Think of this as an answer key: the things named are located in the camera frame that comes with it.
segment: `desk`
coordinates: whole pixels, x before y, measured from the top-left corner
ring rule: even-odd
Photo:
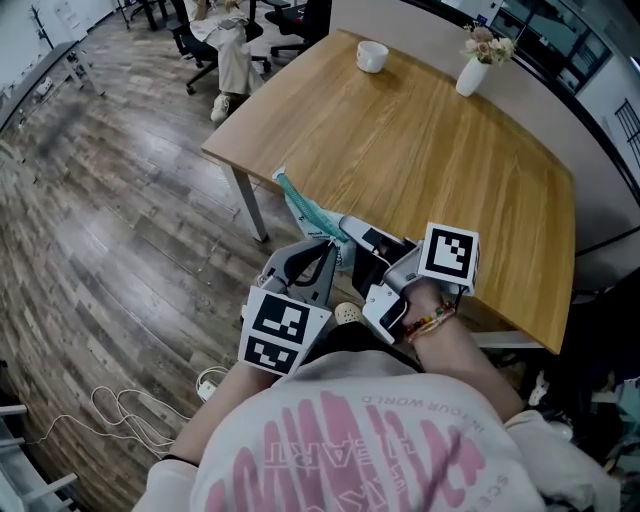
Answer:
[[[355,65],[360,38],[330,34],[272,78],[204,143],[255,238],[266,236],[248,176],[397,237],[427,222],[480,233],[474,302],[557,353],[569,309],[575,211],[569,172],[488,101],[391,51]]]

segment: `wooden floor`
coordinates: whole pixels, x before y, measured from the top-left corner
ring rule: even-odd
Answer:
[[[271,41],[290,39],[271,29],[254,54]],[[29,439],[60,414],[103,430],[89,400],[100,385],[144,390],[192,415],[198,372],[235,360],[254,277],[300,237],[283,198],[257,187],[271,239],[255,242],[202,155],[217,73],[187,96],[195,65],[142,15],[129,32],[110,17],[83,47],[106,95],[65,83],[9,134],[28,169],[0,170],[0,357],[29,408]],[[182,425],[146,399],[124,401],[165,435]],[[68,420],[30,451],[50,478],[75,472],[75,498],[89,510],[130,509],[156,460]]]

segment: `black shorts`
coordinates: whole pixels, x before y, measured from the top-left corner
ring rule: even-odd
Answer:
[[[418,373],[424,373],[424,369],[417,362],[374,336],[367,326],[359,322],[339,325],[333,329],[326,338],[319,340],[313,346],[302,364],[310,363],[333,352],[364,352],[365,350],[386,352]]]

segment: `person's hand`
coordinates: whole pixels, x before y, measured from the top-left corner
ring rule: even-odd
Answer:
[[[402,318],[405,327],[432,313],[443,303],[440,288],[431,279],[421,279],[412,284],[405,290],[404,296],[409,303],[407,314]]]

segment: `beaded bracelet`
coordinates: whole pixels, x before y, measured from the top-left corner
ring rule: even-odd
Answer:
[[[435,312],[421,318],[405,329],[405,337],[407,338],[407,341],[409,343],[413,343],[414,339],[427,332],[433,331],[448,318],[451,318],[455,313],[456,308],[454,304],[449,301],[445,302],[442,306],[436,308]]]

